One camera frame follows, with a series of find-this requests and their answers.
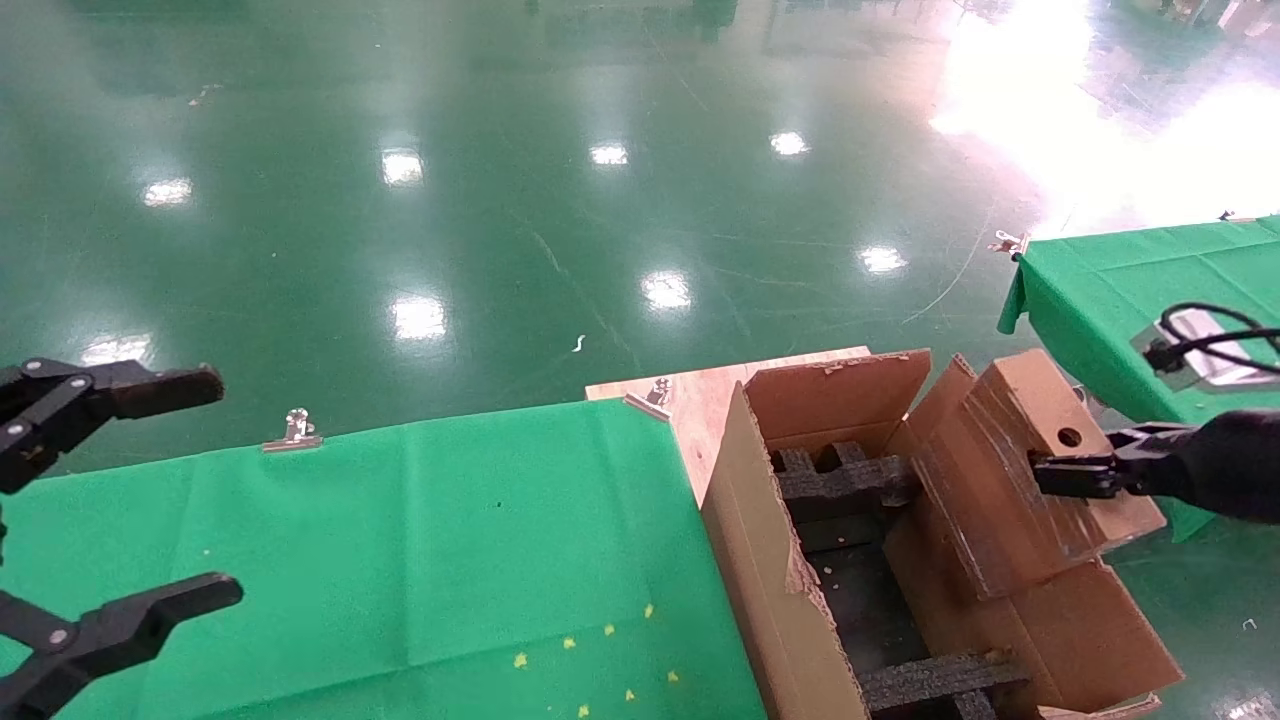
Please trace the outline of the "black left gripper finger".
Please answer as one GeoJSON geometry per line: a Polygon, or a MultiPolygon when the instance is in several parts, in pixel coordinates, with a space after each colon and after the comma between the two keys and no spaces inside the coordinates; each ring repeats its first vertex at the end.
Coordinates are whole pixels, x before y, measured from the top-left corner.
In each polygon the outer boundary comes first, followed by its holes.
{"type": "Polygon", "coordinates": [[[210,365],[151,372],[136,360],[77,366],[33,357],[3,369],[1,491],[17,495],[106,423],[223,400],[210,365]]]}
{"type": "Polygon", "coordinates": [[[91,683],[154,661],[179,624],[243,597],[236,578],[205,573],[106,602],[72,621],[5,592],[3,637],[29,655],[3,676],[1,715],[51,719],[91,683]]]}

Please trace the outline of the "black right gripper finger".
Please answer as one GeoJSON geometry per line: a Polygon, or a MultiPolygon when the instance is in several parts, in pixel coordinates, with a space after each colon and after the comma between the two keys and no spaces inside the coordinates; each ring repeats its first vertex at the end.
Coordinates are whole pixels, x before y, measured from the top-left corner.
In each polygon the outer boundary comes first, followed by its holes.
{"type": "Polygon", "coordinates": [[[1174,454],[1192,434],[1192,427],[1176,423],[1129,427],[1106,434],[1108,452],[1051,456],[1033,450],[1030,471],[1042,495],[1175,497],[1185,484],[1185,468],[1174,454]]]}

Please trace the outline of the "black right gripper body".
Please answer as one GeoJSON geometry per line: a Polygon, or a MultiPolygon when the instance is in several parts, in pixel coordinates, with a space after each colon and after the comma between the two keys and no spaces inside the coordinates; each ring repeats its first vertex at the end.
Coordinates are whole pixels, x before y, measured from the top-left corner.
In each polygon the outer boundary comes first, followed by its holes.
{"type": "Polygon", "coordinates": [[[1279,521],[1279,413],[1217,415],[1180,447],[1187,483],[1181,500],[1226,518],[1279,521]]]}

